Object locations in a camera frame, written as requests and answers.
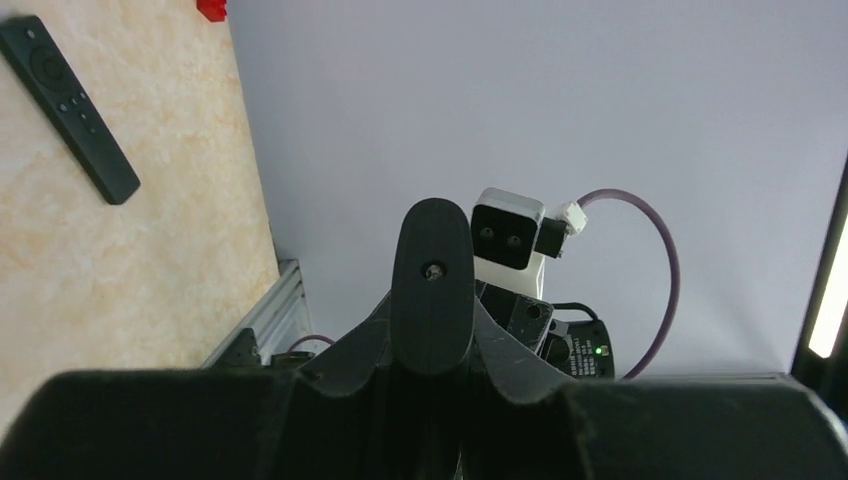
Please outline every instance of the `red object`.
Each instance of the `red object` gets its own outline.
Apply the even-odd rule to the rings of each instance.
[[[223,22],[227,18],[227,0],[197,0],[197,9],[210,22]]]

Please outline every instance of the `circular navigation pad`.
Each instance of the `circular navigation pad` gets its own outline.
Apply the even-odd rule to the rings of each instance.
[[[29,66],[38,83],[50,90],[62,92],[70,88],[70,75],[59,52],[48,47],[38,47],[29,57]]]

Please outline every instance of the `table surface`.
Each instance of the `table surface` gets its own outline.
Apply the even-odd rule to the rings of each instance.
[[[142,185],[106,205],[0,61],[0,432],[57,372],[199,365],[278,278],[227,24],[191,0],[10,10],[41,17]]]

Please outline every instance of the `light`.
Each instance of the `light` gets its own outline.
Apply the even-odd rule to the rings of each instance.
[[[836,335],[848,307],[848,235],[843,227],[836,246],[836,255],[824,287],[816,323],[810,335],[810,350],[822,358],[830,357]]]

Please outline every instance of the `white backdrop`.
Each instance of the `white backdrop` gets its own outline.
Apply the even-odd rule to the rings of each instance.
[[[554,207],[618,187],[681,253],[648,372],[788,368],[848,151],[845,0],[230,3],[272,230],[317,332],[343,335],[386,292],[422,198],[470,211],[497,186]],[[635,209],[588,213],[545,299],[594,307],[624,373],[668,265]]]

